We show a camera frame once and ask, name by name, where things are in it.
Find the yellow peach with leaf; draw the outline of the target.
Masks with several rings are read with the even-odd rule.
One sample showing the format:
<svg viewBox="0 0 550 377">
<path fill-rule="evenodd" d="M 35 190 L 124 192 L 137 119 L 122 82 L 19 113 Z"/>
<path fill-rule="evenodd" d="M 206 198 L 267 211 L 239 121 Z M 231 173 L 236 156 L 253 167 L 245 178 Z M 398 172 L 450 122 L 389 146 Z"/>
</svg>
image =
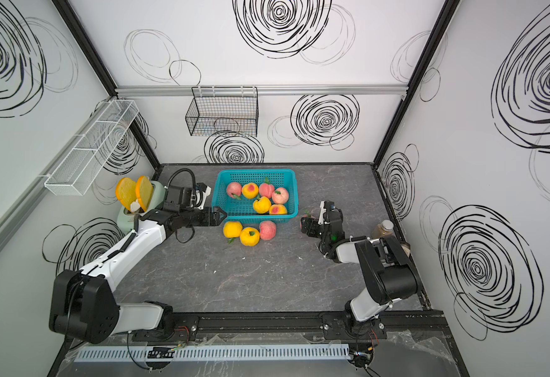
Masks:
<svg viewBox="0 0 550 377">
<path fill-rule="evenodd" d="M 242 229 L 239 238 L 243 246 L 253 247 L 259 243 L 261 235 L 257 229 L 246 227 Z"/>
</svg>

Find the pink peach with leaf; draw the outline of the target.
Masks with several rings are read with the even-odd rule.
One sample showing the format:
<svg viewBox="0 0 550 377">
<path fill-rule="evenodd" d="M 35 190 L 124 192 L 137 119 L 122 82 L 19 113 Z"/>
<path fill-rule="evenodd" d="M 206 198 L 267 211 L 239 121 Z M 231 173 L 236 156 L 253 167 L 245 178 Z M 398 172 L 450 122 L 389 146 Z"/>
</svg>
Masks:
<svg viewBox="0 0 550 377">
<path fill-rule="evenodd" d="M 264 182 L 259 185 L 259 195 L 270 199 L 275 192 L 275 186 L 271 184 L 269 178 L 265 178 Z"/>
</svg>

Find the yellow peach front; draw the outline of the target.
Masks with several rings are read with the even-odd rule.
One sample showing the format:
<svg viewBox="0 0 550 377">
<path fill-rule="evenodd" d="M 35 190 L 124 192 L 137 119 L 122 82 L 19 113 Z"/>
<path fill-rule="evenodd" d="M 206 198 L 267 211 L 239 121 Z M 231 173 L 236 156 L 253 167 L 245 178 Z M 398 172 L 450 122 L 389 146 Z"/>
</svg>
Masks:
<svg viewBox="0 0 550 377">
<path fill-rule="evenodd" d="M 253 209 L 258 215 L 268 214 L 272 207 L 270 198 L 266 196 L 261 196 L 259 199 L 256 199 L 253 203 Z"/>
</svg>

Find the teal plastic basket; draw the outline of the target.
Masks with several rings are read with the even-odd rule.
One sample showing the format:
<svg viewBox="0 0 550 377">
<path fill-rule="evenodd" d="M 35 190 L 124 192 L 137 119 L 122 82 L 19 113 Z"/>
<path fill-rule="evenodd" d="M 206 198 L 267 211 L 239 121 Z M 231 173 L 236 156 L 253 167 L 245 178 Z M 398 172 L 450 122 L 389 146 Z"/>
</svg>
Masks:
<svg viewBox="0 0 550 377">
<path fill-rule="evenodd" d="M 240 194 L 240 199 L 229 196 L 227 188 L 231 183 L 239 183 L 242 187 L 248 184 L 256 184 L 257 187 L 263 183 L 270 183 L 275 189 L 287 190 L 289 198 L 283 204 L 284 212 L 271 215 L 268 211 L 259 214 L 254 209 L 254 203 L 258 202 L 262 195 L 256 188 L 256 197 L 248 198 Z M 224 170 L 218 174 L 215 188 L 212 192 L 211 204 L 213 207 L 220 207 L 228 215 L 228 220 L 239 221 L 242 224 L 258 224 L 263 220 L 270 220 L 274 223 L 286 223 L 298 215 L 298 182 L 296 174 L 290 169 L 246 169 L 246 170 Z"/>
</svg>

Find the yellow peach red spot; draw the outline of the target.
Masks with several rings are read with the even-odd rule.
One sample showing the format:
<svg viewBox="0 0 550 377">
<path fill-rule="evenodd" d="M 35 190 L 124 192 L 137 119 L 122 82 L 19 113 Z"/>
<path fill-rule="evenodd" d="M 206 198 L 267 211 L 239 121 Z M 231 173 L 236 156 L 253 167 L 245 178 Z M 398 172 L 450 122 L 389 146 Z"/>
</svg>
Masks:
<svg viewBox="0 0 550 377">
<path fill-rule="evenodd" d="M 246 199 L 254 199 L 259 195 L 259 187 L 255 183 L 248 183 L 242 187 L 242 195 Z"/>
</svg>

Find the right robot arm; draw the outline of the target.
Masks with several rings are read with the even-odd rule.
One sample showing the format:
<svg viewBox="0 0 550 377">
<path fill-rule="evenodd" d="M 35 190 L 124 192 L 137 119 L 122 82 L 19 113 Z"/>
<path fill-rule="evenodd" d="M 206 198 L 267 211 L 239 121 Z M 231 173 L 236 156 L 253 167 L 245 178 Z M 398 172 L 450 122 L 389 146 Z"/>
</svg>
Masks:
<svg viewBox="0 0 550 377">
<path fill-rule="evenodd" d="M 302 233 L 319 240 L 317 248 L 325 259 L 360 267 L 364 288 L 344 309 L 345 331 L 358 338 L 364 335 L 365 325 L 372 327 L 382 312 L 417 294 L 422 283 L 405 244 L 394 234 L 347 237 L 342 221 L 339 209 L 326 208 L 317 218 L 301 217 L 300 227 Z"/>
</svg>

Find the pink peach front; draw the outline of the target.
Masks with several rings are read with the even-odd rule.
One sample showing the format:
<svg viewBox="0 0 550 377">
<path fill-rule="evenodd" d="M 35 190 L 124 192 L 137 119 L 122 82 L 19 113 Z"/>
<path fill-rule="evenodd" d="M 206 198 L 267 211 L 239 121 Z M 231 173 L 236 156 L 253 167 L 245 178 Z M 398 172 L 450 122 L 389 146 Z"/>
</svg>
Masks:
<svg viewBox="0 0 550 377">
<path fill-rule="evenodd" d="M 271 199 L 274 204 L 286 204 L 289 201 L 289 198 L 289 192 L 283 187 L 276 188 L 271 195 Z"/>
</svg>

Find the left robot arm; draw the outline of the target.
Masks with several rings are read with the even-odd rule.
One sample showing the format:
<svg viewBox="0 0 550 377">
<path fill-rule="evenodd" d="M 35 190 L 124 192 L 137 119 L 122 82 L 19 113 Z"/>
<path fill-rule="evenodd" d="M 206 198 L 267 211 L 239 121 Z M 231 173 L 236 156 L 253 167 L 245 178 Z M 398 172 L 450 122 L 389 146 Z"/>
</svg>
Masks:
<svg viewBox="0 0 550 377">
<path fill-rule="evenodd" d="M 114 293 L 138 262 L 180 229 L 219 226 L 227 214 L 206 204 L 211 188 L 166 188 L 156 208 L 135 215 L 122 240 L 80 270 L 65 270 L 53 283 L 49 329 L 66 337 L 99 344 L 114 334 L 174 331 L 171 306 L 158 302 L 118 303 Z"/>
</svg>

